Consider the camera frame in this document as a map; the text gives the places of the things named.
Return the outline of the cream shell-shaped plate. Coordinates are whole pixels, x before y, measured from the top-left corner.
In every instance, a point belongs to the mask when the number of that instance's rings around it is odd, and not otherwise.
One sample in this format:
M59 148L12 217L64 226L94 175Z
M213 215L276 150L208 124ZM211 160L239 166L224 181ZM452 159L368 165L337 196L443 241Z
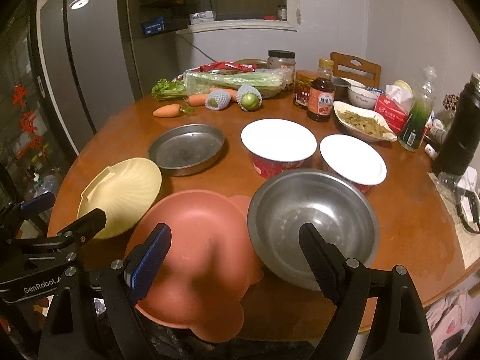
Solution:
M77 216L98 208L106 215L96 240L127 232L150 209L159 194L162 174L148 158L129 158L103 169L80 194Z

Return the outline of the pink plastic plate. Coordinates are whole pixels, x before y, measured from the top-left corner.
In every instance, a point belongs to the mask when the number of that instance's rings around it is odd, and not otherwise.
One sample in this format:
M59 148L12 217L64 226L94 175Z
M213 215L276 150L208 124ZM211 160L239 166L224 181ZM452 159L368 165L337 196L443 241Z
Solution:
M172 241L148 295L136 305L143 316L166 327L188 328L212 343L239 334L241 300L264 276L247 230L250 202L244 195L186 190L165 197L144 215L129 250L159 223L171 229Z

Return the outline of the red white enamel bowl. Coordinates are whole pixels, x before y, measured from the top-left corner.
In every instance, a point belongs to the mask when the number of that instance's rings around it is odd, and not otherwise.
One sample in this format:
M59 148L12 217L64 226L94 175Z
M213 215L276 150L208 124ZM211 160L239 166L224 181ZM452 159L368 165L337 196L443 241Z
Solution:
M333 134L319 144L324 169L366 193L387 177L383 157L371 145L354 136Z
M241 143L250 154L253 168L270 178L304 166L317 150L314 134L287 119L259 119L245 126Z

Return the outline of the round metal pan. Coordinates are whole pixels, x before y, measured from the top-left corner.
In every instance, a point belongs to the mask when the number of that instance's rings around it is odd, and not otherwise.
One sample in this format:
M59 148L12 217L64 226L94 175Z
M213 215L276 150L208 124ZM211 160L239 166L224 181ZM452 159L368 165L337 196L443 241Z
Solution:
M150 146L148 155L170 176L190 176L212 166L221 156L224 133L209 124L185 124L169 129Z

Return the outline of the white dish with pickles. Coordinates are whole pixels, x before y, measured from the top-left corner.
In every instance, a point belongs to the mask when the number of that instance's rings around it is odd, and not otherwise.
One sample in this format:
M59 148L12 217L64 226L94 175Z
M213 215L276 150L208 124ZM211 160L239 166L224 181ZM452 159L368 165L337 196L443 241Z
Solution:
M340 124L354 137L368 142L397 141L397 135L376 111L335 101L334 113Z

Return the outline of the black thermos flask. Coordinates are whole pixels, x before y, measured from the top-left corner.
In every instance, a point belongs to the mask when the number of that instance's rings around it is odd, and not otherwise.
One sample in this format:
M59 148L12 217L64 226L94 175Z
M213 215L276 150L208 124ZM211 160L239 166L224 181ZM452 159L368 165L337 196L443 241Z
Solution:
M433 174L441 172L462 176L479 146L479 74L473 72L460 93L456 113L438 156L432 163Z

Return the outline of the small white ceramic bowl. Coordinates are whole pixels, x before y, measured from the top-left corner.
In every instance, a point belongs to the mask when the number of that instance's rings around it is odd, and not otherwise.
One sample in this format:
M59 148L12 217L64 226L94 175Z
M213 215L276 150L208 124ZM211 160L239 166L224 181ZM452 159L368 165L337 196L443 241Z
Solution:
M349 102L355 107L373 110L378 97L378 93L367 90L366 88L351 86L348 89Z

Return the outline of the red tissue pack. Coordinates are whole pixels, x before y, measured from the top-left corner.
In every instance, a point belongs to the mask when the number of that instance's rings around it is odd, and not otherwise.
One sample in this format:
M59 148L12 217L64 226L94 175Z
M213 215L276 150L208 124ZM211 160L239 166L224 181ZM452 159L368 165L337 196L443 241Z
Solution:
M389 128L399 134L408 120L413 103L413 94L397 85L387 85L385 94L380 94L374 111L380 114Z

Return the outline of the carrot middle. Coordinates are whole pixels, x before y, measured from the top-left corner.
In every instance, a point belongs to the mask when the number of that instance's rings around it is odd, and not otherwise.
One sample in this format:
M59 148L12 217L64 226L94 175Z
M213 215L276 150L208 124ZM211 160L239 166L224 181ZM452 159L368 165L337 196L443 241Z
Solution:
M207 94L192 94L188 96L187 102L191 107L201 107L207 101Z

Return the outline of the green fruit foam net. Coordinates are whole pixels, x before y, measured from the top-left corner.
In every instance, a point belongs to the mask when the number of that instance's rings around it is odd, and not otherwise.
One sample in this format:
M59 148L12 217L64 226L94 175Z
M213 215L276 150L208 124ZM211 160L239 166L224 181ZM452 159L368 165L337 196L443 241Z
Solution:
M237 103L243 111L256 111L262 106L262 96L253 86L242 85L237 91Z
M211 111L221 111L230 104L232 95L223 89L216 89L208 94L205 108Z

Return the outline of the green fruit foam net left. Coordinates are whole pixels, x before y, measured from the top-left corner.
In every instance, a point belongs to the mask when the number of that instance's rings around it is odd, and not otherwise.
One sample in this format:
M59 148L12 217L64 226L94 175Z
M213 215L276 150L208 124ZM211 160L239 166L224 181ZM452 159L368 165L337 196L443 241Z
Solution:
M230 104L232 95L223 89L216 89L208 94L205 108L211 111L221 111Z

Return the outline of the grey refrigerator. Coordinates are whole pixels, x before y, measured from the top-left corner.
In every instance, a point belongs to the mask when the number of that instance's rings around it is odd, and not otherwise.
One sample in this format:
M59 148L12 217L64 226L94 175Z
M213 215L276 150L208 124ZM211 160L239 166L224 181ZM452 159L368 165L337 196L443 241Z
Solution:
M37 0L47 93L79 154L112 116L143 94L127 0Z

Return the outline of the wooden chair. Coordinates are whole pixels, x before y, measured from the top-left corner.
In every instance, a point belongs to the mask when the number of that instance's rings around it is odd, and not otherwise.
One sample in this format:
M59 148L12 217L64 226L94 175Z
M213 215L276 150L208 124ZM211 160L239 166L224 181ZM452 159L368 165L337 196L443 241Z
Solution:
M354 55L331 52L334 62L333 74L360 82L367 87L378 88L381 78L381 66Z

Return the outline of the blue box on shelf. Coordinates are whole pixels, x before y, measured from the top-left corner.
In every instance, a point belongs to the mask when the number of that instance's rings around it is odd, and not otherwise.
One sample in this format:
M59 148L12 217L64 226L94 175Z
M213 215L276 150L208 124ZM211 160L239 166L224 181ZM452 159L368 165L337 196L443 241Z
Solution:
M145 37L162 33L164 31L164 18L158 17L146 22L141 23L142 33Z

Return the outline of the window with white frame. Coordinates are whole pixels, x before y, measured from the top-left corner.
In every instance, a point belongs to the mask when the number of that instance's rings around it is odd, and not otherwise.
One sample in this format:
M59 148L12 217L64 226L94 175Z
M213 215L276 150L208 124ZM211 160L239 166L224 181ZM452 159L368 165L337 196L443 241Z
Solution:
M191 33L227 29L295 31L298 0L186 0Z

